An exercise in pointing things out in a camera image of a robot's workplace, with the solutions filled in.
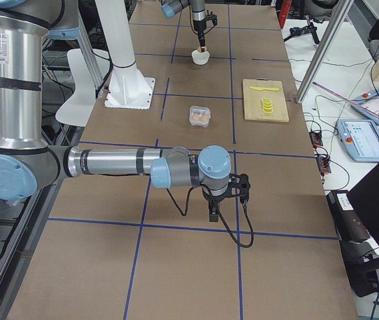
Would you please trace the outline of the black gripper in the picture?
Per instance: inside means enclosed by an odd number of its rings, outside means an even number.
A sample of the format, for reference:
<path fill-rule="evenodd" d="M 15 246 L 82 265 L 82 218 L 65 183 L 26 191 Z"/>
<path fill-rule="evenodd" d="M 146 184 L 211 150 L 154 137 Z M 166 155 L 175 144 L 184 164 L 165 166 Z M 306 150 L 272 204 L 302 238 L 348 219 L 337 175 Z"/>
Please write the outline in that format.
<path fill-rule="evenodd" d="M 192 26 L 194 32 L 198 35 L 198 42 L 201 49 L 206 48 L 204 35 L 208 33 L 207 22 L 212 22 L 212 27 L 217 26 L 218 18 L 213 12 L 209 11 L 193 11 L 192 12 Z"/>
<path fill-rule="evenodd" d="M 249 201 L 250 182 L 248 175 L 242 173 L 241 175 L 231 173 L 228 177 L 228 182 L 224 190 L 209 191 L 206 187 L 202 187 L 203 197 L 208 201 L 208 214 L 210 222 L 218 222 L 219 220 L 219 206 L 224 199 L 239 198 L 241 204 L 247 204 Z"/>

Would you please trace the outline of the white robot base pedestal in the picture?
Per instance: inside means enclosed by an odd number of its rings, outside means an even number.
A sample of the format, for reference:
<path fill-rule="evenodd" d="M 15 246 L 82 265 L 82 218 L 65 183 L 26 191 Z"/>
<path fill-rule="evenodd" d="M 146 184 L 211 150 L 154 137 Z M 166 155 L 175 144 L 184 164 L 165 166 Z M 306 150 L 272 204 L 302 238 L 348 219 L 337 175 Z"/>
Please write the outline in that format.
<path fill-rule="evenodd" d="M 155 79 L 144 77 L 137 67 L 124 1 L 95 2 L 113 69 L 105 106 L 149 109 Z"/>

